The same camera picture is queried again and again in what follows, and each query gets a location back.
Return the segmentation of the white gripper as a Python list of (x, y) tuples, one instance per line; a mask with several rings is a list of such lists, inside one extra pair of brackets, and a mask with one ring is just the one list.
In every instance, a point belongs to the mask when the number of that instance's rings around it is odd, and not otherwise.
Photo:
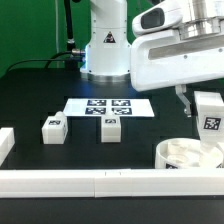
[(131, 48), (130, 75), (137, 91), (175, 86), (190, 117), (185, 84), (224, 77), (224, 24), (220, 33), (188, 40), (174, 29), (138, 37)]

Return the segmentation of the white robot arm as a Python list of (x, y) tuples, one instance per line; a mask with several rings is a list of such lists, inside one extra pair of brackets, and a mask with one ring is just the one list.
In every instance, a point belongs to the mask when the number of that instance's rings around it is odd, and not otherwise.
[(90, 0), (91, 40), (82, 76), (116, 82), (126, 76), (137, 91), (186, 85), (224, 77), (224, 0), (163, 0), (132, 21), (127, 41), (127, 0)]

